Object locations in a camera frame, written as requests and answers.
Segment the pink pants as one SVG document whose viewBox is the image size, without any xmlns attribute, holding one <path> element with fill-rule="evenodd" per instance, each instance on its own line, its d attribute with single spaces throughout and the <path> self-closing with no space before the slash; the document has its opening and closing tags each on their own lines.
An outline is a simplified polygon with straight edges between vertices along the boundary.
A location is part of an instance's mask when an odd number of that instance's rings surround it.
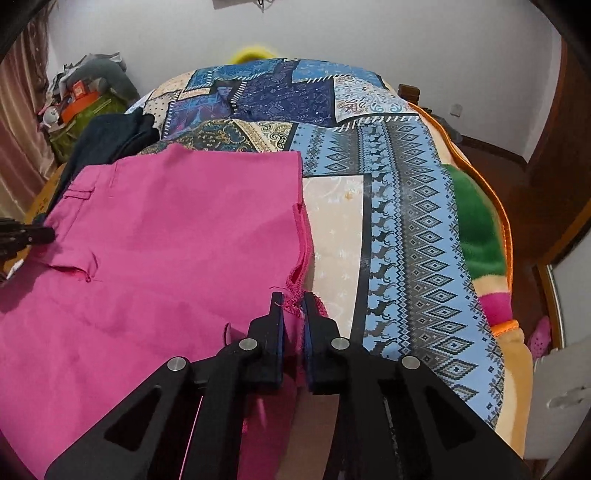
<svg viewBox="0 0 591 480">
<path fill-rule="evenodd" d="M 193 151 L 85 167 L 1 288 L 1 430 L 35 477 L 168 359 L 216 354 L 286 307 L 290 375 L 249 401 L 242 479 L 272 479 L 287 449 L 312 239 L 294 151 Z"/>
</svg>

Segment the wooden stool with cutouts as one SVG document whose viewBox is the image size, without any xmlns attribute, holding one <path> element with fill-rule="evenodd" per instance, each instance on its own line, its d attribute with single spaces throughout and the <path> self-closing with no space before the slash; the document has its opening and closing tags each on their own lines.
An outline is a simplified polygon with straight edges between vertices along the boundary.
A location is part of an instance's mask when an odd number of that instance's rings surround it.
<svg viewBox="0 0 591 480">
<path fill-rule="evenodd" d="M 47 183 L 43 186 L 40 193 L 35 197 L 31 207 L 25 214 L 24 222 L 26 224 L 32 224 L 38 215 L 47 211 L 48 205 L 53 198 L 64 168 L 65 164 L 60 165 L 52 174 Z"/>
</svg>

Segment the green patterned storage bag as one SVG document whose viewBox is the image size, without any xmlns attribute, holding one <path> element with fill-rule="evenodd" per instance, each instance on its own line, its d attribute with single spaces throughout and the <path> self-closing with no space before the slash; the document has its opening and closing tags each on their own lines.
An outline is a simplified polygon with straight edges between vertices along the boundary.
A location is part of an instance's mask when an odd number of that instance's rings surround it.
<svg viewBox="0 0 591 480">
<path fill-rule="evenodd" d="M 49 141 L 58 164 L 63 164 L 69 159 L 76 141 L 93 118 L 109 113 L 123 113 L 127 108 L 124 100 L 110 92 L 104 95 L 90 93 L 78 103 L 78 107 L 67 107 L 67 110 L 74 112 L 74 115 L 66 115 L 68 122 L 49 133 Z"/>
</svg>

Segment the dark navy folded garment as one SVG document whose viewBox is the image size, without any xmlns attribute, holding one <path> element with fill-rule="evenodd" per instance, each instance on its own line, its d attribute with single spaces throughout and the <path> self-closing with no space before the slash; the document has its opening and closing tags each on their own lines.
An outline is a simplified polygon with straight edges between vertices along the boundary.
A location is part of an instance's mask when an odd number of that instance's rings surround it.
<svg viewBox="0 0 591 480">
<path fill-rule="evenodd" d="M 135 156 L 157 142 L 159 132 L 154 123 L 155 117 L 145 114 L 142 108 L 130 114 L 109 113 L 93 118 L 76 141 L 47 210 L 38 214 L 33 223 L 41 225 L 45 221 L 71 182 L 86 166 L 113 164 L 121 158 Z"/>
</svg>

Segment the orange box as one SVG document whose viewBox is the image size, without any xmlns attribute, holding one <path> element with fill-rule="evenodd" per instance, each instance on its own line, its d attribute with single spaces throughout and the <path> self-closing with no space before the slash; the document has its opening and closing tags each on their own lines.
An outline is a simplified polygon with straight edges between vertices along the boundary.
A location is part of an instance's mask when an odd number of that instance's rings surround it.
<svg viewBox="0 0 591 480">
<path fill-rule="evenodd" d="M 60 118 L 62 122 L 68 123 L 99 98 L 100 93 L 96 89 L 88 86 L 82 80 L 75 82 L 61 104 Z"/>
</svg>

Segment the pink slipper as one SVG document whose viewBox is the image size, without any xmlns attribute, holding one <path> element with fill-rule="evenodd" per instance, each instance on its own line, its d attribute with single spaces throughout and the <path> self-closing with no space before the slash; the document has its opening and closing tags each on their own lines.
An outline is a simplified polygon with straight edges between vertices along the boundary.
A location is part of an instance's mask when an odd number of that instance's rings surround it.
<svg viewBox="0 0 591 480">
<path fill-rule="evenodd" d="M 551 323 L 548 316 L 542 317 L 528 340 L 528 347 L 534 360 L 542 358 L 552 343 Z"/>
</svg>

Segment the pink striped curtain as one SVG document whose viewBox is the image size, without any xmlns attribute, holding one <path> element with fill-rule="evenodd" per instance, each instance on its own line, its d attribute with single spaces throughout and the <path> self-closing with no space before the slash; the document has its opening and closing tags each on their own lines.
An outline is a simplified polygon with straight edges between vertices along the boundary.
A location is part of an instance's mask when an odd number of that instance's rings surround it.
<svg viewBox="0 0 591 480">
<path fill-rule="evenodd" d="M 1 60 L 1 215 L 24 218 L 56 169 L 52 147 L 37 113 L 49 86 L 47 2 Z"/>
</svg>

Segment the grey plush toy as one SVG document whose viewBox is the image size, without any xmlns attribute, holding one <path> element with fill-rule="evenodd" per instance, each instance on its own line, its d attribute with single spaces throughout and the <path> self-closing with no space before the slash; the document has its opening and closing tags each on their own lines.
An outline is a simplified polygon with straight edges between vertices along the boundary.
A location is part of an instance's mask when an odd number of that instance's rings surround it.
<svg viewBox="0 0 591 480">
<path fill-rule="evenodd" d="M 127 66 L 120 52 L 90 53 L 75 64 L 65 65 L 63 71 L 54 78 L 54 90 L 64 99 L 78 81 L 84 84 L 96 82 L 101 94 L 111 91 L 127 104 L 139 99 L 138 90 L 127 76 Z"/>
</svg>

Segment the patchwork patterned bedspread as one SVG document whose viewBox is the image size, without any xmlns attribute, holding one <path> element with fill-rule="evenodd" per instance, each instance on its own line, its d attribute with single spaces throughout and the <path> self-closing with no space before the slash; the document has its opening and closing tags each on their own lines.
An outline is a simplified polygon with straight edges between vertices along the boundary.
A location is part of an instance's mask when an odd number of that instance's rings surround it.
<svg viewBox="0 0 591 480">
<path fill-rule="evenodd" d="M 206 67 L 137 102 L 161 147 L 297 151 L 311 286 L 342 335 L 414 354 L 496 430 L 501 348 L 470 277 L 452 177 L 412 105 L 373 72 L 318 60 Z"/>
</svg>

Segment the green orange fleece blanket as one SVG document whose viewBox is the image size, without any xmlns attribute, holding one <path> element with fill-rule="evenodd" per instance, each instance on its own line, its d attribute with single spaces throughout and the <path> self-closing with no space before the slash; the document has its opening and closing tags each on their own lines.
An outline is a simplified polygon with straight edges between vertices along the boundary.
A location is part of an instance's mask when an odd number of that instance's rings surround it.
<svg viewBox="0 0 591 480">
<path fill-rule="evenodd" d="M 439 159 L 452 177 L 466 264 L 503 354 L 504 393 L 496 432 L 523 456 L 533 390 L 533 358 L 512 308 L 514 255 L 510 223 L 494 190 L 443 126 L 422 108 L 411 107 L 429 129 Z"/>
</svg>

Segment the yellow fluffy cushion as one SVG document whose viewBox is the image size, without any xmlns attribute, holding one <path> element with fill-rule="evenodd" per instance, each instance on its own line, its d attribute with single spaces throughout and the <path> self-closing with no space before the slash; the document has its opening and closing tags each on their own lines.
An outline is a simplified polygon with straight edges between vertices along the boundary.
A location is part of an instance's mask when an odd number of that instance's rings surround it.
<svg viewBox="0 0 591 480">
<path fill-rule="evenodd" d="M 250 45 L 233 54 L 229 63 L 231 65 L 240 65 L 252 61 L 270 60 L 276 57 L 277 54 L 269 48 L 261 45 Z"/>
</svg>

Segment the wooden door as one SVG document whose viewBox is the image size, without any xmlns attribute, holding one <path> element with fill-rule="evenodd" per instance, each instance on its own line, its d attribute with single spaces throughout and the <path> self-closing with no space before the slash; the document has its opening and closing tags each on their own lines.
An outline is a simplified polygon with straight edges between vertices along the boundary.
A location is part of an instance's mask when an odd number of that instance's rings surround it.
<svg viewBox="0 0 591 480">
<path fill-rule="evenodd" d="M 544 254 L 590 204 L 590 75 L 566 44 L 528 186 L 529 240 Z"/>
</svg>

